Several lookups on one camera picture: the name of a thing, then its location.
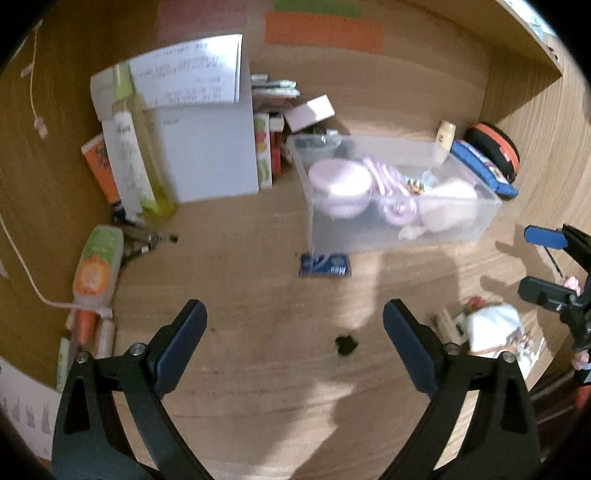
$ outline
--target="blue gripper pad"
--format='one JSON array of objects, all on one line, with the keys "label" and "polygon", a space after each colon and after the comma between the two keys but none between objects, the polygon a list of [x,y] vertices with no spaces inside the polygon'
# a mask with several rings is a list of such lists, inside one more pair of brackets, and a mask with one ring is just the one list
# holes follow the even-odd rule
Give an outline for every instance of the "blue gripper pad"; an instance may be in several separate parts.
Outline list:
[{"label": "blue gripper pad", "polygon": [[562,250],[569,245],[569,241],[559,230],[549,230],[539,226],[526,227],[523,237],[529,244],[541,245],[554,250]]},{"label": "blue gripper pad", "polygon": [[170,325],[154,336],[148,369],[158,398],[177,388],[197,344],[207,328],[207,310],[198,300],[189,300]]},{"label": "blue gripper pad", "polygon": [[429,398],[433,398],[439,389],[436,366],[433,357],[417,334],[430,332],[434,337],[435,345],[437,343],[441,345],[441,342],[429,327],[417,322],[401,300],[389,301],[384,307],[382,318],[384,329],[400,355],[414,387],[419,392],[427,394]]}]

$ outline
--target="wooden wall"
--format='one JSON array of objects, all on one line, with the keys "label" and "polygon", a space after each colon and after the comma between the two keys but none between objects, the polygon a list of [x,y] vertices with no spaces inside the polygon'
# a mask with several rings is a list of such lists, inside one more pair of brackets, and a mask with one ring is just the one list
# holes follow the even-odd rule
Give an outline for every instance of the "wooden wall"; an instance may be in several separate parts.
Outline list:
[{"label": "wooden wall", "polygon": [[[33,128],[29,77],[33,37],[0,77],[0,212],[41,292],[71,301],[82,247],[108,205],[80,147],[100,132],[89,92],[90,75],[110,64],[104,22],[96,2],[62,0],[45,17],[38,38],[33,98],[46,122],[42,140]],[[25,372],[55,384],[59,339],[67,311],[37,298],[0,232],[0,259],[10,275],[2,281],[0,355]]]},{"label": "wooden wall", "polygon": [[[481,119],[498,124],[515,142],[521,165],[519,196],[501,216],[521,225],[591,231],[591,94],[579,68],[555,37],[547,39],[563,65],[562,78],[526,59],[494,54]],[[580,272],[566,254],[557,260]]]}]

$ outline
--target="wooden surface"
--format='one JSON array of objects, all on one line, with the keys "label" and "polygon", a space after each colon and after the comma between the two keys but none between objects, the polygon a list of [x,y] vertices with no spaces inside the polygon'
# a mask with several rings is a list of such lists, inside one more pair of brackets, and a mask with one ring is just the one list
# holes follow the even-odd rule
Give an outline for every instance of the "wooden surface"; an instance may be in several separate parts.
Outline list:
[{"label": "wooden surface", "polygon": [[[32,36],[0,77],[0,212],[39,289],[57,301],[72,300],[88,235],[109,220],[80,147],[100,132],[89,77],[110,63],[103,63],[108,58],[102,38],[89,35],[79,22],[65,21],[75,3],[60,2],[39,33],[33,97],[49,130],[45,140],[33,128],[29,77],[21,78],[33,57]],[[79,15],[96,17],[98,9],[84,3],[76,5]],[[0,355],[54,385],[67,312],[41,303],[1,230],[0,259],[11,279],[0,299]]]},{"label": "wooden surface", "polygon": [[561,64],[544,42],[504,0],[406,0],[474,32],[495,47],[504,47],[545,65],[554,78]]},{"label": "wooden surface", "polygon": [[[106,215],[79,155],[98,130],[90,75],[158,45],[156,2],[93,5],[98,3],[63,0],[43,25],[35,91],[48,140],[41,142],[32,129],[28,83],[20,79],[30,43],[0,79],[7,112],[0,131],[6,145],[0,207],[40,287],[59,300],[70,300],[82,245]],[[428,140],[442,119],[461,131],[482,111],[520,150],[521,193],[477,245],[353,255],[353,277],[335,281],[297,276],[306,233],[293,172],[256,196],[182,205],[168,225],[179,243],[163,245],[121,275],[113,306],[116,353],[148,341],[187,299],[205,302],[208,331],[164,405],[219,479],[357,480],[383,472],[427,405],[381,325],[381,310],[393,297],[420,320],[474,294],[512,303],[526,327],[543,333],[549,345],[529,386],[567,336],[555,315],[518,300],[517,282],[526,274],[553,277],[544,257],[524,243],[523,226],[572,222],[591,230],[584,214],[591,180],[589,97],[572,61],[559,52],[564,77],[555,82],[540,62],[491,50],[472,33],[412,5],[367,5],[386,25],[382,57],[265,45],[262,19],[272,2],[249,2],[245,51],[252,70],[297,80],[305,97],[328,94],[337,110],[334,125],[351,133]],[[81,14],[96,19],[93,28],[71,22]],[[34,310],[4,238],[0,258],[12,281],[0,284],[0,354],[52,383],[46,379],[55,371],[64,316]],[[568,262],[561,265],[565,273],[577,272]],[[334,341],[347,333],[359,347],[340,358]],[[117,401],[133,448],[149,463],[120,396]],[[471,405],[448,457],[458,448]]]}]

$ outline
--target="orange tube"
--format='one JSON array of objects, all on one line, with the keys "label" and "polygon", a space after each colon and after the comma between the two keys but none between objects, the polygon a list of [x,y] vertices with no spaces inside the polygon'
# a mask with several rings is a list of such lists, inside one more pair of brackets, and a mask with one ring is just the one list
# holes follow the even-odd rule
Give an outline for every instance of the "orange tube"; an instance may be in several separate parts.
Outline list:
[{"label": "orange tube", "polygon": [[95,335],[97,314],[90,310],[78,310],[76,312],[76,333],[78,342],[86,346],[92,342]]}]

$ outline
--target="lotion bottle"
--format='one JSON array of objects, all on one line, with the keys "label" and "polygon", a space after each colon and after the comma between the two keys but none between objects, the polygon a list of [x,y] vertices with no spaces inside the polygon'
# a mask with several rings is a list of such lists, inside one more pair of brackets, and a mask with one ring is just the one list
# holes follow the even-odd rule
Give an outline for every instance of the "lotion bottle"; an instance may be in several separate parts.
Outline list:
[{"label": "lotion bottle", "polygon": [[139,193],[146,220],[162,221],[172,217],[176,206],[165,192],[156,169],[154,146],[144,116],[142,99],[134,89],[129,64],[113,68],[115,103],[113,120],[119,155],[127,166],[125,183]]}]

